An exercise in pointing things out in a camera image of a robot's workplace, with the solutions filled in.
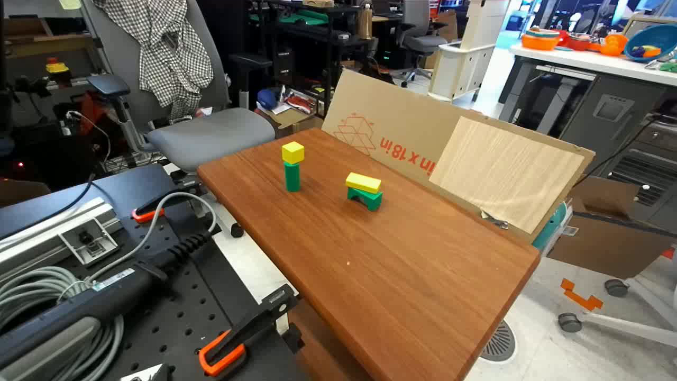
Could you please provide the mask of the yellow rectangular block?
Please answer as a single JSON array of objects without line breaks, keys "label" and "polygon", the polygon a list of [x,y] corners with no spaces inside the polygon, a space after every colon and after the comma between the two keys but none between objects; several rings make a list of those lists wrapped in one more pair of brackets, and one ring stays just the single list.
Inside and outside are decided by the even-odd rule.
[{"label": "yellow rectangular block", "polygon": [[364,190],[364,193],[378,193],[380,190],[380,179],[378,177],[364,176],[364,174],[358,174],[358,172],[351,172],[344,177],[344,183],[349,188]]}]

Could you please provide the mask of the green arch block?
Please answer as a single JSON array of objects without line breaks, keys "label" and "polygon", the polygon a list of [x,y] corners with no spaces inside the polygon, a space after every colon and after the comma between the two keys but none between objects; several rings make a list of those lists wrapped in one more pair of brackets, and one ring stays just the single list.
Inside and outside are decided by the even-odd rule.
[{"label": "green arch block", "polygon": [[347,197],[351,200],[360,200],[369,212],[376,212],[380,208],[380,200],[382,200],[382,193],[365,193],[365,190],[358,190],[358,188],[349,188]]}]

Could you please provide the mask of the green upright block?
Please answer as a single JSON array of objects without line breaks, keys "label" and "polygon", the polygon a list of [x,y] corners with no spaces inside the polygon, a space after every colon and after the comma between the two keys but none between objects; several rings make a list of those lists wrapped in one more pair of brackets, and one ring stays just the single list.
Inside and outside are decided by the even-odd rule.
[{"label": "green upright block", "polygon": [[285,190],[289,193],[300,190],[300,162],[283,160],[283,177],[285,177]]}]

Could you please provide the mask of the yellow cube block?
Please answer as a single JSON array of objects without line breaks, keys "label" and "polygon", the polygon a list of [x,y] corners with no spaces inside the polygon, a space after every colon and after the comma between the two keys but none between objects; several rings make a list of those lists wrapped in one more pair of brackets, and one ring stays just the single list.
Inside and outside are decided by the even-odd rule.
[{"label": "yellow cube block", "polygon": [[287,141],[282,146],[282,160],[296,165],[304,160],[304,146],[300,141]]}]

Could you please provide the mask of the large cardboard sheet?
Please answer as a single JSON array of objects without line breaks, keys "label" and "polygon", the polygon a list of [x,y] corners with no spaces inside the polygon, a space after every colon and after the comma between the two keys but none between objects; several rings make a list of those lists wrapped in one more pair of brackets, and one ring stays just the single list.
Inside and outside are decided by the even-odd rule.
[{"label": "large cardboard sheet", "polygon": [[[506,122],[344,69],[335,88],[321,129],[472,214],[490,217],[430,182],[441,147],[460,116]],[[542,232],[527,237],[506,221],[494,221],[504,225],[512,234],[527,243]]]}]

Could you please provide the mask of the grey office chair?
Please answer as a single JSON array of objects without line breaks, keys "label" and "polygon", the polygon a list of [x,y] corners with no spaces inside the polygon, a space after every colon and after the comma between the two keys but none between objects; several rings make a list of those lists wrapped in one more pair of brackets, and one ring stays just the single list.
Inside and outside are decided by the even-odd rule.
[{"label": "grey office chair", "polygon": [[214,80],[197,107],[161,107],[150,91],[139,88],[135,40],[98,9],[98,0],[83,0],[83,13],[103,62],[103,71],[93,75],[93,86],[116,101],[124,137],[133,147],[158,151],[179,169],[190,172],[205,160],[275,137],[263,116],[230,105],[230,82],[197,0],[189,0],[189,21],[202,40],[214,68]]}]

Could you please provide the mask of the light plywood board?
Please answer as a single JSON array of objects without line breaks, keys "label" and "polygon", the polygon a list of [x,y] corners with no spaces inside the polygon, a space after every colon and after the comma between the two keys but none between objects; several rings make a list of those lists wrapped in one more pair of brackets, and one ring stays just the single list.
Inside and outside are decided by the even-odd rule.
[{"label": "light plywood board", "polygon": [[510,122],[460,116],[430,182],[534,237],[594,153]]}]

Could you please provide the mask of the black perforated workbench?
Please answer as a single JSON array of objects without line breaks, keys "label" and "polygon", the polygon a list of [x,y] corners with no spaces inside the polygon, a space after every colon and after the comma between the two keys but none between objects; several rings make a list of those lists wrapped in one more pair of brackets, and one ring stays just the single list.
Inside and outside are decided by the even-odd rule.
[{"label": "black perforated workbench", "polygon": [[[1,381],[300,381],[275,329],[228,375],[197,351],[254,301],[214,243],[217,220],[158,165],[126,169],[0,209]],[[130,212],[165,209],[150,225]]]}]

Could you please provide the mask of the black orange bar clamp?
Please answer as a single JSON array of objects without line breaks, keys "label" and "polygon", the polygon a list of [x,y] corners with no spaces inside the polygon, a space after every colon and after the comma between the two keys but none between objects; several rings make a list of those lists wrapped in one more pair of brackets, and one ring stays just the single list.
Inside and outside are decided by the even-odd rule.
[{"label": "black orange bar clamp", "polygon": [[239,323],[220,333],[197,351],[201,371],[212,376],[232,372],[245,358],[248,349],[275,329],[276,319],[296,304],[294,289],[280,285]]}]

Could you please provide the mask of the patterned cloth on chair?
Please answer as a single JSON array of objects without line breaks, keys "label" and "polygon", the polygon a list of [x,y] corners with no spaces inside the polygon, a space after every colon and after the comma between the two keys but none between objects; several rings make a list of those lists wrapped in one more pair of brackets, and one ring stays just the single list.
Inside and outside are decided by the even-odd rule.
[{"label": "patterned cloth on chair", "polygon": [[98,0],[98,9],[135,40],[142,91],[161,107],[199,105],[214,68],[189,21],[189,0]]}]

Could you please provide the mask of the floor drain grate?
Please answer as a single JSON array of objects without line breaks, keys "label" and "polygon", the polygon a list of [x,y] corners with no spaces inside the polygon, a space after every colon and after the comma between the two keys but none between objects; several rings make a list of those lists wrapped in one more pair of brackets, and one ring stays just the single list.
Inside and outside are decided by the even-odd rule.
[{"label": "floor drain grate", "polygon": [[516,353],[516,336],[508,322],[502,322],[484,349],[479,351],[479,358],[486,362],[508,362]]}]

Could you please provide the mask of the orange bowl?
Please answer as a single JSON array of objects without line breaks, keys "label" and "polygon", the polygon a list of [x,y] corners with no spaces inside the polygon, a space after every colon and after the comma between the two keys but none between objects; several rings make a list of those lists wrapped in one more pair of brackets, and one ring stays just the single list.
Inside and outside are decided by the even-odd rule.
[{"label": "orange bowl", "polygon": [[542,30],[542,31],[525,31],[521,37],[525,48],[532,51],[555,51],[561,42],[561,34],[552,30]]}]

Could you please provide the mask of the white desk with bowls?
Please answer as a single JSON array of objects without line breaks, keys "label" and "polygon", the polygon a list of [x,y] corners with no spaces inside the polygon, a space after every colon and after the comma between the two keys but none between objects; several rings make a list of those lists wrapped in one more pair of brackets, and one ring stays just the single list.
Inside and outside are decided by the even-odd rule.
[{"label": "white desk with bowls", "polygon": [[514,45],[499,119],[611,158],[643,116],[677,91],[677,75],[621,57]]}]

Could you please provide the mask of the blue bowl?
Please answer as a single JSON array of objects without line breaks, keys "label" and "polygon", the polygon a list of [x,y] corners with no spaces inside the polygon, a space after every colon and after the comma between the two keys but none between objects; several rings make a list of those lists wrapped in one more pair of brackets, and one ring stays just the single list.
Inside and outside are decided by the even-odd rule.
[{"label": "blue bowl", "polygon": [[651,60],[669,55],[677,46],[677,28],[675,25],[653,25],[643,28],[629,37],[624,55],[631,62],[647,64]]}]

